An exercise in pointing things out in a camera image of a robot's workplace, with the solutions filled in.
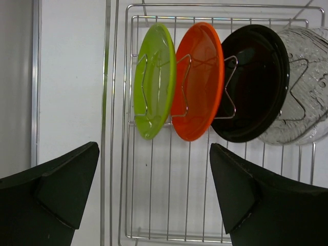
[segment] orange plate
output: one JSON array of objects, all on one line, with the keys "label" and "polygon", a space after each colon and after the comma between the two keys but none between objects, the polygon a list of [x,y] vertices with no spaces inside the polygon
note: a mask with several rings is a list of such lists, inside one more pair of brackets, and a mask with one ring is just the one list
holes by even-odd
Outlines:
[{"label": "orange plate", "polygon": [[194,24],[184,35],[176,60],[172,122],[183,140],[194,141],[211,125],[224,87],[223,51],[215,29],[204,22]]}]

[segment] gray panel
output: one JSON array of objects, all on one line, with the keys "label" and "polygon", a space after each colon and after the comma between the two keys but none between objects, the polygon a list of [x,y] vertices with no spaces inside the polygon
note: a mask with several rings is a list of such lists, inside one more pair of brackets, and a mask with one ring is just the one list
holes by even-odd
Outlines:
[{"label": "gray panel", "polygon": [[0,178],[31,166],[33,0],[0,1]]}]

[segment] wire dish rack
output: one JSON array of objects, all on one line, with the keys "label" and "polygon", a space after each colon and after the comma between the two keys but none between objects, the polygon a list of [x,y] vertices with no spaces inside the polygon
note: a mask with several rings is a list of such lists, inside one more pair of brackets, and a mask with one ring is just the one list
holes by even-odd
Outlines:
[{"label": "wire dish rack", "polygon": [[[134,70],[140,59],[138,51],[153,23],[161,22],[168,27],[177,49],[187,29],[196,22],[213,25],[221,41],[247,24],[262,24],[274,30],[289,25],[308,27],[308,19],[298,18],[298,15],[293,18],[295,11],[304,7],[233,4],[131,4],[125,7],[124,70],[114,64],[116,73],[124,73],[119,245],[124,244],[126,238],[136,244],[147,241],[207,245],[231,242],[224,231],[209,168],[212,142],[218,142],[241,157],[286,177],[327,186],[321,173],[325,170],[328,173],[328,169],[319,167],[324,162],[325,141],[304,147],[269,146],[257,139],[237,144],[224,141],[209,128],[200,139],[185,142],[174,131],[170,117],[160,133],[153,140],[146,141],[136,130],[133,114]],[[222,8],[231,12],[220,12]],[[313,26],[324,25],[321,8],[305,7],[305,11],[317,13],[320,17]],[[255,12],[261,13],[262,17],[253,17]],[[285,14],[274,17],[281,12]],[[118,42],[119,49],[122,49],[122,41]]]}]

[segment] black plate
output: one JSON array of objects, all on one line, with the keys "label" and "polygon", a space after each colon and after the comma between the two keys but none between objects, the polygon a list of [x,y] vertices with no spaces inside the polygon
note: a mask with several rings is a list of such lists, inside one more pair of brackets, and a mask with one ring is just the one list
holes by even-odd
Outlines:
[{"label": "black plate", "polygon": [[[287,50],[277,33],[261,25],[236,30],[222,43],[222,48],[225,58],[238,58],[227,88],[236,114],[232,119],[215,119],[212,127],[225,140],[247,142],[261,135],[281,110],[289,85]],[[225,83],[233,68],[234,60],[227,60]],[[232,104],[224,93],[216,116],[232,114]]]}]

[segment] green plate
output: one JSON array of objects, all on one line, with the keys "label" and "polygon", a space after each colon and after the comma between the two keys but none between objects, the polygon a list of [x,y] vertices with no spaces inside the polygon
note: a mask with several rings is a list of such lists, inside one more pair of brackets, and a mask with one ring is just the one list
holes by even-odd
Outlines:
[{"label": "green plate", "polygon": [[133,92],[135,121],[141,136],[153,139],[169,116],[175,90],[175,50],[166,26],[152,25],[138,60]]}]

